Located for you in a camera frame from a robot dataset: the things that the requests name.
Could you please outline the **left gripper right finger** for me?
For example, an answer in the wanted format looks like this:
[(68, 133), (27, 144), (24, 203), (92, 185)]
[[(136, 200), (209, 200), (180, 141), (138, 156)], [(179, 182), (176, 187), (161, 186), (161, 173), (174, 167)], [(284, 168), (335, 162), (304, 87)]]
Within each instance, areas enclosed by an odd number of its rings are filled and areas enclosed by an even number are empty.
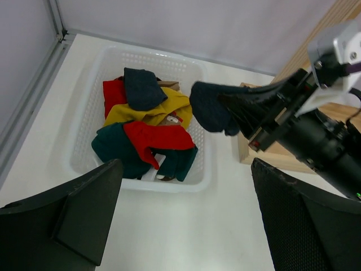
[(360, 270), (360, 203), (255, 158), (254, 189), (275, 270)]

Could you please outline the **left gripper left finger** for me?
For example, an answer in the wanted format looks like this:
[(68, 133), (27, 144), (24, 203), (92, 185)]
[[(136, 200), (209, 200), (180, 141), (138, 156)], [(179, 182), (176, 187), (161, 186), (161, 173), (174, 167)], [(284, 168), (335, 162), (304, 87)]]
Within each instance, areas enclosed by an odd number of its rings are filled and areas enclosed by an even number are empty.
[(111, 160), (1, 208), (1, 270), (95, 270), (101, 265), (122, 184)]

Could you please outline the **dark green sock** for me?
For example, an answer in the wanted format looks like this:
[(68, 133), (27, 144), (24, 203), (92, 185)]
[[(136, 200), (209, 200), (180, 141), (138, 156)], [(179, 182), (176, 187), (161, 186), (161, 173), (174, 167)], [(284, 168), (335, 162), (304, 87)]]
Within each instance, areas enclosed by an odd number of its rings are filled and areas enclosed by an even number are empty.
[(114, 123), (96, 131), (91, 147), (98, 158), (106, 163), (120, 159), (123, 165), (123, 178), (141, 179), (151, 165), (144, 162), (124, 131), (127, 123)]

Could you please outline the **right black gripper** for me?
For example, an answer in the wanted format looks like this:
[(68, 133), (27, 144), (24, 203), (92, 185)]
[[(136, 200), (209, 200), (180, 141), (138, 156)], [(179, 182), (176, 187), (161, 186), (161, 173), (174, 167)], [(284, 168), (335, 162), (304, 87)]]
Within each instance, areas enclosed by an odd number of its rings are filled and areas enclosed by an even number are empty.
[(249, 138), (248, 146), (259, 152), (287, 132), (288, 122), (317, 88), (313, 73), (299, 69), (274, 84), (222, 93), (218, 101), (228, 109), (243, 136)]

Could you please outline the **navy christmas pattern sock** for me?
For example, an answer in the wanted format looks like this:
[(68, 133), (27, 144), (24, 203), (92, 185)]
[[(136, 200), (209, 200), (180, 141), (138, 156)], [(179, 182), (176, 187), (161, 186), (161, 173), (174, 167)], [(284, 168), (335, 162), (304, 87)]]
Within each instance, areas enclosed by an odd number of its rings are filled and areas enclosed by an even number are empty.
[(197, 81), (193, 84), (190, 94), (192, 113), (198, 123), (208, 132), (235, 136), (240, 132), (229, 110), (223, 106), (218, 96), (220, 94), (246, 93), (246, 86), (217, 85)]

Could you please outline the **red christmas sock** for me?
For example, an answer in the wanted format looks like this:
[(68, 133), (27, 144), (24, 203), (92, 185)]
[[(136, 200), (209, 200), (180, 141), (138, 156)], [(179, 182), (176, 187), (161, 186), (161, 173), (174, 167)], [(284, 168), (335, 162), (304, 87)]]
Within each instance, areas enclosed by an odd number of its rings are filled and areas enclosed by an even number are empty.
[(123, 125), (123, 130), (142, 161), (155, 169), (160, 166), (152, 154), (153, 149), (189, 150), (195, 147), (190, 134), (180, 125), (152, 126), (141, 121)]

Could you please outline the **yellow sock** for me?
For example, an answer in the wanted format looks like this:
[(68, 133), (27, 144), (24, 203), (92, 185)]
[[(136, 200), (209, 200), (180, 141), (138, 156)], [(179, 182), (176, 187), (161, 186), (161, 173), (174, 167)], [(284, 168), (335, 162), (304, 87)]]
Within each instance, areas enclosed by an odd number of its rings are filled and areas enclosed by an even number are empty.
[(181, 126), (187, 129), (193, 116), (189, 97), (171, 88), (162, 87), (161, 89), (168, 98), (160, 104), (165, 113), (160, 116), (157, 124), (160, 124), (167, 116), (174, 116), (178, 118)]
[(136, 111), (128, 104), (117, 104), (113, 106), (105, 118), (103, 126), (109, 126), (114, 123), (125, 123), (128, 121), (142, 121), (146, 124), (156, 126), (166, 116), (167, 112), (162, 106), (157, 106), (149, 111)]

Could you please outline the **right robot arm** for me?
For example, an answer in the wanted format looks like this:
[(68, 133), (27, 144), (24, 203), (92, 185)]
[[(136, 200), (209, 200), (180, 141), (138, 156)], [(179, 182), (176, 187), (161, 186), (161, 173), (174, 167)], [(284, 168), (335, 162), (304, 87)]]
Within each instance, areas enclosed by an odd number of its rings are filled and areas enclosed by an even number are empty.
[(299, 69), (278, 83), (220, 94), (218, 100), (253, 151), (277, 142), (344, 196), (360, 201), (360, 132), (350, 120), (333, 120), (317, 108), (298, 113), (315, 90), (312, 73)]

